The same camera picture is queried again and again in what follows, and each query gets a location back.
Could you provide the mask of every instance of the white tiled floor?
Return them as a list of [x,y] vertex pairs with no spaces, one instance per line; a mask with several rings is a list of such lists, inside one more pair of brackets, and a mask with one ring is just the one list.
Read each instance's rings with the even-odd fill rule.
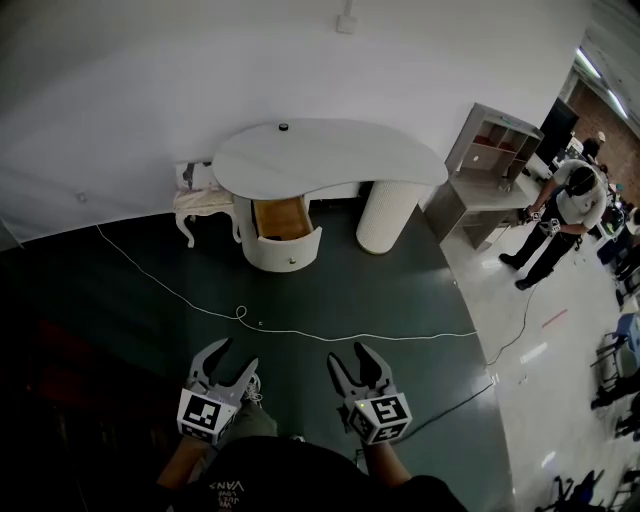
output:
[[[522,328],[531,289],[519,291],[513,283],[526,276],[539,253],[517,273],[497,257],[514,254],[532,227],[509,229],[484,251],[474,251],[463,233],[452,233],[442,244],[489,362]],[[628,409],[629,397],[595,412],[589,406],[598,385],[589,365],[620,315],[613,281],[592,240],[587,236],[581,250],[572,249],[540,283],[522,337],[489,367],[496,377],[518,510],[548,504],[556,475],[579,482],[590,469],[605,469],[592,503],[608,505],[623,469],[635,465],[640,452],[630,437],[613,438],[615,419]]]

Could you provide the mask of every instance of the person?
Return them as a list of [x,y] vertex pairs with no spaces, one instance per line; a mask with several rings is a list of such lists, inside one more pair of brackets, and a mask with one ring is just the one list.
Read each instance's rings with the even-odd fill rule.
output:
[[342,455],[277,437],[262,409],[260,379],[249,382],[243,406],[211,466],[187,484],[211,447],[185,437],[157,480],[152,507],[176,512],[218,510],[410,510],[434,503],[465,511],[441,480],[411,477],[389,443],[362,446],[369,476]]
[[606,407],[616,400],[620,400],[638,391],[640,391],[640,370],[636,371],[631,377],[620,377],[616,379],[615,385],[610,390],[605,390],[600,386],[596,399],[591,402],[591,408],[598,409],[600,407]]
[[597,163],[596,157],[605,141],[604,133],[598,132],[597,138],[590,137],[582,143],[582,156],[585,157],[587,162]]
[[598,250],[598,258],[603,265],[607,265],[623,250],[631,251],[640,244],[640,209],[633,208],[629,212],[629,220],[625,227],[620,231],[616,240],[609,240],[603,247]]
[[[516,281],[515,285],[519,290],[526,290],[550,275],[553,267],[573,247],[576,240],[600,221],[607,206],[607,194],[598,171],[605,170],[604,164],[596,170],[582,160],[567,160],[542,187],[536,202],[528,208],[529,213],[537,212],[551,197],[540,223],[533,228],[517,254],[510,256],[503,253],[499,256],[504,264],[520,270],[545,239],[549,235],[553,236],[527,277]],[[560,232],[555,235],[545,228],[552,219],[557,219],[560,223]]]

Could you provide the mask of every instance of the brick wall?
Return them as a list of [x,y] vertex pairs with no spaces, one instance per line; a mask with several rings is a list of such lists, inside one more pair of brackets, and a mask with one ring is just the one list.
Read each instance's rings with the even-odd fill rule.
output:
[[598,153],[598,162],[609,166],[613,183],[624,185],[622,196],[625,200],[640,206],[640,139],[582,81],[573,90],[569,106],[580,116],[576,125],[578,140],[595,137],[599,131],[607,136],[607,142]]

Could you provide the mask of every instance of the white cable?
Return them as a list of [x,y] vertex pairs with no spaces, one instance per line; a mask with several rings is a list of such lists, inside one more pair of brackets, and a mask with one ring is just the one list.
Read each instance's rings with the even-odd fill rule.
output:
[[148,272],[145,272],[142,269],[142,267],[140,265],[138,265],[133,259],[131,259],[126,252],[124,252],[122,249],[120,249],[120,247],[118,247],[115,243],[113,243],[111,240],[109,240],[105,236],[105,234],[100,229],[100,226],[96,225],[96,227],[98,228],[98,231],[100,232],[100,236],[102,238],[104,238],[107,242],[109,242],[115,249],[117,249],[120,252],[120,254],[122,254],[125,258],[127,258],[131,263],[133,263],[133,265],[140,272],[142,272],[145,276],[153,279],[156,283],[158,283],[160,286],[162,286],[165,290],[167,290],[172,295],[175,295],[176,297],[178,297],[185,304],[187,304],[188,306],[192,307],[196,311],[200,311],[201,313],[205,313],[207,315],[219,316],[220,318],[226,318],[227,320],[237,320],[242,325],[244,325],[247,329],[251,329],[252,331],[264,332],[264,333],[267,333],[267,334],[298,334],[300,336],[305,336],[307,338],[313,338],[315,340],[320,340],[320,341],[346,341],[346,340],[353,340],[355,338],[362,338],[362,337],[376,338],[376,339],[379,339],[379,340],[389,340],[389,341],[432,340],[434,338],[439,338],[441,336],[453,336],[453,337],[458,337],[458,338],[464,338],[466,336],[473,336],[474,334],[477,333],[477,331],[468,332],[468,333],[464,333],[464,334],[440,333],[440,334],[434,334],[432,336],[408,336],[408,337],[402,337],[402,338],[392,338],[392,337],[389,337],[389,336],[378,336],[377,334],[361,333],[361,334],[353,334],[351,336],[344,336],[342,338],[323,338],[322,336],[316,336],[314,334],[309,334],[309,333],[302,332],[302,331],[295,331],[295,330],[288,330],[288,329],[287,330],[260,329],[258,327],[253,327],[252,325],[249,325],[244,320],[242,320],[245,316],[247,316],[247,312],[248,312],[246,306],[243,306],[242,304],[236,308],[236,316],[229,316],[229,315],[223,315],[222,313],[214,313],[213,311],[207,311],[206,309],[200,308],[200,307],[196,306],[195,304],[189,302],[188,299],[185,299],[179,293],[174,292],[171,288],[169,288],[166,284],[161,282],[159,279],[156,279],[155,277],[153,277]]

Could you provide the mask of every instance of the black cable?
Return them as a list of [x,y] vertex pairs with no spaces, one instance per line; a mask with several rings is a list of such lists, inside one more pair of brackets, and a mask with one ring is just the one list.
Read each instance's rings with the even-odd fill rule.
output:
[[[422,423],[420,426],[416,427],[413,432],[411,432],[410,434],[404,436],[402,439],[398,439],[397,441],[392,441],[391,445],[395,446],[396,444],[400,444],[404,441],[406,441],[407,439],[415,436],[418,432],[420,432],[421,430],[423,430],[424,428],[428,427],[429,425],[431,425],[432,423],[435,423],[436,421],[444,418],[447,414],[455,411],[456,409],[459,409],[460,407],[462,407],[464,404],[471,402],[471,400],[473,400],[474,398],[476,398],[477,396],[481,395],[482,393],[484,393],[487,389],[489,389],[490,387],[493,386],[493,382],[491,384],[488,384],[485,388],[481,389],[480,391],[478,391],[477,393],[475,393],[474,395],[471,395],[469,398],[467,398],[466,400],[463,400],[462,402],[460,402],[457,405],[454,405],[453,407],[447,409],[446,411],[441,412],[440,414],[437,414],[435,416],[433,416],[432,418],[429,418],[427,421],[425,421],[424,423]],[[358,465],[358,459],[360,458],[360,455],[362,455],[362,448],[358,448],[356,450],[356,455],[353,459],[353,463],[357,466]]]
[[491,366],[494,365],[498,362],[498,359],[500,359],[500,355],[502,354],[502,351],[505,348],[510,347],[511,345],[513,345],[516,341],[518,341],[520,339],[520,337],[522,336],[522,333],[524,333],[524,330],[527,327],[527,313],[529,312],[529,303],[531,302],[531,297],[533,297],[533,294],[536,292],[536,290],[538,289],[538,285],[540,283],[537,283],[535,285],[535,287],[533,288],[531,295],[529,295],[529,299],[527,300],[527,306],[524,308],[524,319],[522,321],[522,329],[520,329],[520,333],[509,343],[507,343],[506,345],[502,346],[500,348],[500,350],[498,351],[498,355],[495,357],[495,359],[493,361],[491,361],[490,363],[487,363],[487,366]]
[[506,228],[504,228],[504,230],[502,231],[502,233],[500,233],[500,235],[498,236],[498,238],[496,238],[493,242],[491,242],[491,245],[495,245],[498,243],[498,240],[500,240],[502,238],[502,235],[504,235],[507,231],[509,231],[509,228],[511,226],[507,226]]

